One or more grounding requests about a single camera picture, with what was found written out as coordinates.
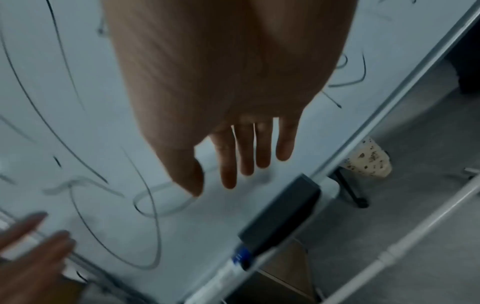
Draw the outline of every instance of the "skin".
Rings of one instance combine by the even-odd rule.
[[[46,213],[33,214],[0,234],[0,253],[34,231]],[[60,231],[18,259],[0,264],[0,304],[30,304],[51,288],[73,251],[70,234]]]
[[[294,150],[305,106],[341,55],[356,0],[103,0],[141,132],[172,180],[194,196],[194,147],[209,136],[222,183]]]

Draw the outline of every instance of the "metal leg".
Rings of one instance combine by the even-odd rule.
[[[350,187],[349,183],[345,180],[344,176],[340,173],[340,169],[338,168],[334,172],[335,177],[338,179],[340,182],[340,185],[347,191],[347,193],[350,195],[352,200],[355,202],[355,204],[358,206],[360,209],[365,209],[369,207],[369,202],[363,198],[363,197],[357,197],[355,192],[352,190]]]

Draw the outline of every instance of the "gray floor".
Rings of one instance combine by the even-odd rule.
[[[326,295],[459,190],[467,182],[464,167],[480,168],[480,96],[453,91],[376,140],[391,156],[392,174],[353,177],[371,207],[356,209],[340,198],[301,237]],[[479,302],[480,197],[345,303]]]

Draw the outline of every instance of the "whiteboard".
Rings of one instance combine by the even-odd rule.
[[[136,128],[99,4],[2,0],[9,56],[0,50],[0,207],[18,217],[47,211],[42,232],[70,230],[77,253],[176,302],[232,254],[238,232],[283,187],[334,156],[475,3],[360,0],[336,71],[304,111],[291,160],[225,190],[205,140],[195,150],[205,191],[193,201],[174,185],[156,187],[169,179]],[[159,227],[134,208],[152,212],[146,185],[165,214]],[[159,265],[114,258],[73,202],[108,250],[149,268],[161,249]]]

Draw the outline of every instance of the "white pipe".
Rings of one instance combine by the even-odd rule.
[[[414,230],[404,236],[400,241],[391,245],[382,252],[377,260],[357,274],[347,284],[322,302],[322,304],[338,304],[370,282],[377,274],[388,266],[394,265],[412,247],[427,236],[433,229],[453,214],[464,203],[480,192],[480,175],[472,179],[465,187],[452,196],[440,208],[423,220]]]

